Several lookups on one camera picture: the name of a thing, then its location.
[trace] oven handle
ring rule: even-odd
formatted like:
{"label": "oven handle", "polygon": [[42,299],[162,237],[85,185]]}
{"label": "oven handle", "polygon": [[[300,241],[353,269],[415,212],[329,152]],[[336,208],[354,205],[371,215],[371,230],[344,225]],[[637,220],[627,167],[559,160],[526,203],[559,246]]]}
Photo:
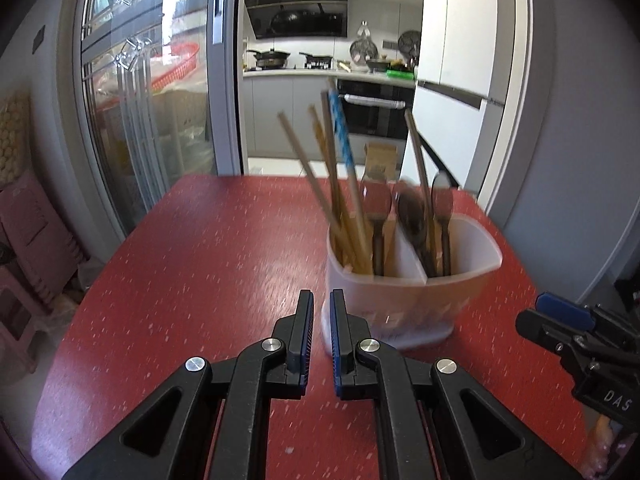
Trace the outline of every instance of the oven handle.
{"label": "oven handle", "polygon": [[391,110],[404,110],[406,107],[404,101],[390,101],[388,99],[378,99],[377,97],[364,97],[353,94],[341,94],[340,97],[352,105],[389,108]]}

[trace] red table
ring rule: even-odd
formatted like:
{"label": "red table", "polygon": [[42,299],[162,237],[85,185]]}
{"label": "red table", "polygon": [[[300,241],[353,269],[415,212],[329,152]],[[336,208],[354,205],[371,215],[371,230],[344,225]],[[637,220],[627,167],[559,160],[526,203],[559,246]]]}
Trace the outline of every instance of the red table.
{"label": "red table", "polygon": [[[575,465],[586,434],[572,381],[514,329],[536,291],[471,197],[458,192],[454,210],[495,237],[502,268],[446,342],[407,355],[462,364]],[[270,335],[309,288],[318,328],[309,385],[302,401],[271,404],[267,478],[377,479],[372,403],[338,401],[319,333],[325,236],[303,178],[178,182],[107,264],[58,349],[33,427],[38,466],[60,478],[181,363],[237,355]]]}

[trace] table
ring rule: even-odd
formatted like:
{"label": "table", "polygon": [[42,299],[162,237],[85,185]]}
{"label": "table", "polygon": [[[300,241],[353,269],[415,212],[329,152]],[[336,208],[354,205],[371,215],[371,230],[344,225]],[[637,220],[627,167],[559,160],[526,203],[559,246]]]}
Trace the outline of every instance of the table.
{"label": "table", "polygon": [[[586,432],[572,381],[514,328],[533,284],[471,197],[456,192],[454,211],[494,236],[502,268],[448,340],[406,354],[462,364],[575,465]],[[305,179],[180,180],[107,264],[58,349],[33,427],[42,471],[60,478],[189,357],[222,360],[270,335],[301,288],[315,295],[319,328],[326,229]],[[335,397],[318,331],[306,396],[271,404],[267,478],[375,480],[376,457],[372,402]]]}

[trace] green object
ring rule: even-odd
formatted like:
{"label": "green object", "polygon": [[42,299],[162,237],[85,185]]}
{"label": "green object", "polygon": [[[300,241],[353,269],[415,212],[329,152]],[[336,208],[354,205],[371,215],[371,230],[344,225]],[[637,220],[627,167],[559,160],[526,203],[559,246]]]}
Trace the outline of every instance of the green object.
{"label": "green object", "polygon": [[399,77],[400,79],[414,79],[413,72],[400,72],[399,70],[387,70],[386,74],[389,77]]}

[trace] spoon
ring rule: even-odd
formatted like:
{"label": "spoon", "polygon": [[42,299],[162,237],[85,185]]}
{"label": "spoon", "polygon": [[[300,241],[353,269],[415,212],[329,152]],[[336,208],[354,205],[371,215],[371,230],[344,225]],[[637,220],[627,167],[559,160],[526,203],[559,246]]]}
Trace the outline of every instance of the spoon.
{"label": "spoon", "polygon": [[428,227],[424,217],[424,203],[414,189],[402,181],[394,186],[393,196],[396,216],[404,235],[414,247],[427,278],[435,278],[438,273],[427,248]]}
{"label": "spoon", "polygon": [[442,275],[451,275],[451,244],[449,241],[449,220],[453,209],[453,192],[449,177],[443,171],[436,175],[431,184],[433,215],[442,228]]}
{"label": "spoon", "polygon": [[385,180],[360,181],[362,196],[362,210],[373,227],[371,252],[373,273],[376,276],[385,275],[385,237],[382,229],[391,211],[391,193]]}

